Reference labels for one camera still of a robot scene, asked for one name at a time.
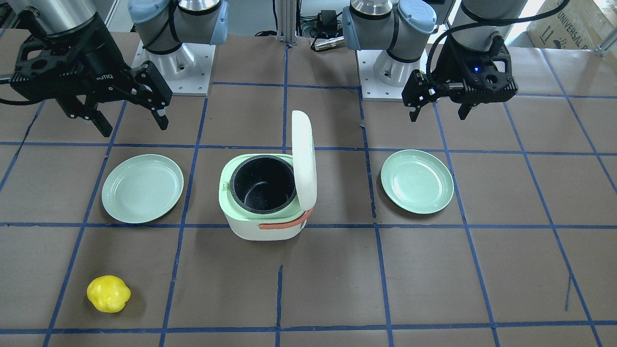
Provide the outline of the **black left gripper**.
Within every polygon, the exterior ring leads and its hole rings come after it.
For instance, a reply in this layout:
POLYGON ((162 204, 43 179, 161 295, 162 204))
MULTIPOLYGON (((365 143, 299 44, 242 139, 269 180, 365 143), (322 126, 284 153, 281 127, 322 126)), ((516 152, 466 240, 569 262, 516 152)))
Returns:
POLYGON ((454 35, 440 35, 445 40, 436 66, 427 75, 412 70, 402 91, 402 101, 410 121, 417 121, 421 108, 439 97, 459 103, 457 114, 466 120, 472 105, 509 101, 518 92, 512 75, 511 57, 500 31, 488 36, 488 47, 475 51, 457 42, 454 35))

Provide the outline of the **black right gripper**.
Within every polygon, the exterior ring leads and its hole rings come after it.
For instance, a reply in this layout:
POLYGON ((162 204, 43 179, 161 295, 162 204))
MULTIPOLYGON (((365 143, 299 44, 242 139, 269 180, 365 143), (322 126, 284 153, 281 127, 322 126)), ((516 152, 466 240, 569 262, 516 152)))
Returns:
POLYGON ((18 16, 30 32, 18 51, 10 86, 28 101, 55 99, 68 116, 87 117, 103 137, 113 127, 95 103, 126 100, 151 111, 167 130, 172 90, 156 64, 131 69, 97 13, 61 33, 51 34, 32 13, 18 16))

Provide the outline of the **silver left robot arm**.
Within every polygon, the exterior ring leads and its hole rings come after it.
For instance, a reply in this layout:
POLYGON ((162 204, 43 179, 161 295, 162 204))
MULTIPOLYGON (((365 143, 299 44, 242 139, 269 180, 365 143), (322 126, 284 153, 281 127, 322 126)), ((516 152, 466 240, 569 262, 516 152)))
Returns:
MULTIPOLYGON (((505 20, 518 18, 523 0, 463 0, 454 26, 446 35, 434 69, 428 53, 426 71, 406 73, 402 100, 416 121, 424 105, 448 97, 460 105, 465 120, 473 107, 509 101, 518 92, 511 58, 504 43, 505 20)), ((414 64, 421 59, 430 35, 441 24, 438 13, 423 0, 352 0, 344 7, 341 26, 350 50, 377 49, 390 62, 414 64)))

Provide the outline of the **green plate near right arm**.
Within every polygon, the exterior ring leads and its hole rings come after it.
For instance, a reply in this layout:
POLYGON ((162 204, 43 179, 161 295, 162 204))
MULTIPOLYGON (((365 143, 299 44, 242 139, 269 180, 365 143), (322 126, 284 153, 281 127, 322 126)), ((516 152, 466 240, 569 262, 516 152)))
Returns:
POLYGON ((117 165, 101 191, 105 211, 115 220, 141 224, 172 210, 182 195, 182 169, 170 158, 143 154, 117 165))

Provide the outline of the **green plate near left arm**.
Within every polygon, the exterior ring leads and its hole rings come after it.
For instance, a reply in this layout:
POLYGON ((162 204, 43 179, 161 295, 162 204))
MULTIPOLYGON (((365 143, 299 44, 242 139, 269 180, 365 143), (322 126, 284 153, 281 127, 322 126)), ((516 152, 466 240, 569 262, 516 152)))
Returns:
POLYGON ((381 168, 381 184, 394 204, 415 214, 439 212, 454 195, 453 176, 446 165, 415 149, 388 156, 381 168))

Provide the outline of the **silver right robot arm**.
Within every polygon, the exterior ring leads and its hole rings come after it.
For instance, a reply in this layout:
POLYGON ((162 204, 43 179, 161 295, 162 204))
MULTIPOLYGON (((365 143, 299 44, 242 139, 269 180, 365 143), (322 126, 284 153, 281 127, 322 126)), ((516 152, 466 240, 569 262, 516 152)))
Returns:
POLYGON ((131 0, 141 57, 129 65, 90 0, 8 3, 29 37, 13 73, 1 77, 23 100, 1 103, 28 106, 53 99, 66 116, 90 121, 104 137, 113 128, 98 105, 115 101, 147 108, 166 130, 171 81, 203 77, 193 46, 214 47, 228 36, 225 0, 131 0))

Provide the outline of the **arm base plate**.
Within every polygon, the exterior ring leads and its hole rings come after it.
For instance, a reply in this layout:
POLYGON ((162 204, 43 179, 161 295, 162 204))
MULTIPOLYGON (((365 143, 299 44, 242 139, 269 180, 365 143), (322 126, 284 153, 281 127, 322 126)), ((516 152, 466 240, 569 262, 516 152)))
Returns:
POLYGON ((145 61, 156 64, 174 96, 208 96, 215 45, 183 43, 176 52, 156 55, 139 42, 132 67, 145 61))
POLYGON ((425 72, 428 55, 426 50, 418 61, 395 61, 384 50, 357 51, 358 72, 363 98, 368 101, 401 102, 403 88, 411 72, 425 72))

